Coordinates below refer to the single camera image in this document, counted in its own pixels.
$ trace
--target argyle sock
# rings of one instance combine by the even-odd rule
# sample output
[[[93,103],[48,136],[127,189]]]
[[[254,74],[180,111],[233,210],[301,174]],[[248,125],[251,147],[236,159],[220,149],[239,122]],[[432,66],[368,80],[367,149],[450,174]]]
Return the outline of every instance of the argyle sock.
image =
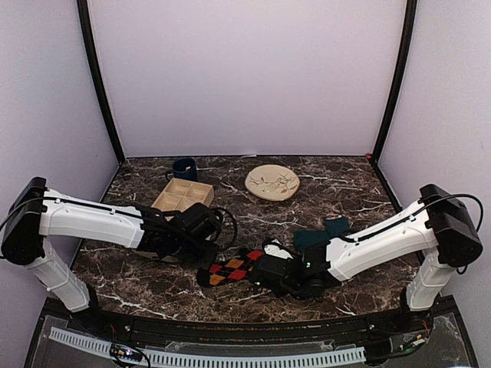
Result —
[[[199,269],[196,281],[199,286],[213,288],[246,280],[252,265],[262,255],[263,251],[240,248],[238,257],[212,264],[208,270]]]

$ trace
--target white panel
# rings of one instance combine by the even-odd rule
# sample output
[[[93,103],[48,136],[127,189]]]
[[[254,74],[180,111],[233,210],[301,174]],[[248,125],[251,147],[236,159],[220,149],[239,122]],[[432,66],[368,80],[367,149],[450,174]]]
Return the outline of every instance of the white panel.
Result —
[[[33,176],[101,198],[117,168],[87,65],[77,3],[6,1],[0,11],[0,218]],[[70,261],[78,241],[54,239]],[[23,366],[46,293],[0,261],[0,359]]]
[[[434,182],[491,206],[491,2],[419,2],[407,72],[381,168],[403,205]],[[473,219],[479,209],[468,203]],[[491,217],[480,259],[446,289],[454,294],[480,366],[491,366]]]
[[[92,0],[128,156],[363,155],[403,0]]]

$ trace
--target ceramic plate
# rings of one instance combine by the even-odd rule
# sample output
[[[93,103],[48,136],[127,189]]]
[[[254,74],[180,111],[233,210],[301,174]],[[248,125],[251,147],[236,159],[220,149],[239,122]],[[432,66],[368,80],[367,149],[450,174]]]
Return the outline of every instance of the ceramic plate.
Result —
[[[254,196],[279,202],[291,198],[300,186],[300,179],[290,169],[279,165],[256,167],[245,179],[245,187]]]

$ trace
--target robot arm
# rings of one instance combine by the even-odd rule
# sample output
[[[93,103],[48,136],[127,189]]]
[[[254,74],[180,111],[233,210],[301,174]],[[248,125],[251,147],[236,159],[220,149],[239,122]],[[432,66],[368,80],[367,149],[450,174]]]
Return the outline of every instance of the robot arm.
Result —
[[[356,234],[333,238],[307,248],[302,256],[280,255],[265,247],[249,280],[290,293],[298,299],[321,296],[356,274],[414,251],[426,258],[407,286],[402,307],[418,312],[431,308],[456,268],[475,261],[483,251],[466,206],[435,185],[404,211]]]
[[[208,268],[216,258],[216,245],[206,239],[220,233],[222,216],[200,203],[182,213],[101,205],[46,189],[45,184],[45,179],[34,178],[10,208],[2,255],[32,271],[90,330],[104,326],[97,317],[97,295],[60,259],[49,235],[111,242],[160,258],[172,255],[198,268]]]

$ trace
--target dark marble surface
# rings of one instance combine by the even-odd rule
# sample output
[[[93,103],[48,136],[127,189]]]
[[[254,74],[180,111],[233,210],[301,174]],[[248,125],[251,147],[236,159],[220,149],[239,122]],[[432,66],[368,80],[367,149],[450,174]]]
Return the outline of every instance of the dark marble surface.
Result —
[[[172,161],[129,159],[104,202],[151,205],[166,185],[164,173]],[[394,214],[363,157],[200,157],[196,161],[200,182],[214,186],[212,207],[229,209],[239,222],[236,245],[221,258],[236,255],[242,246],[260,248],[266,236],[292,247],[295,231],[323,229],[323,217],[343,215],[358,230]],[[247,192],[247,173],[266,163],[287,166],[300,177],[301,187],[288,201],[267,202]],[[227,223],[219,242],[231,231]],[[417,272],[418,261],[407,255],[381,264],[326,290],[323,301],[276,298],[248,281],[203,289],[196,284],[195,269],[152,261],[98,241],[83,243],[73,269],[96,288],[102,308],[109,311],[203,322],[292,322],[395,308],[402,288]]]

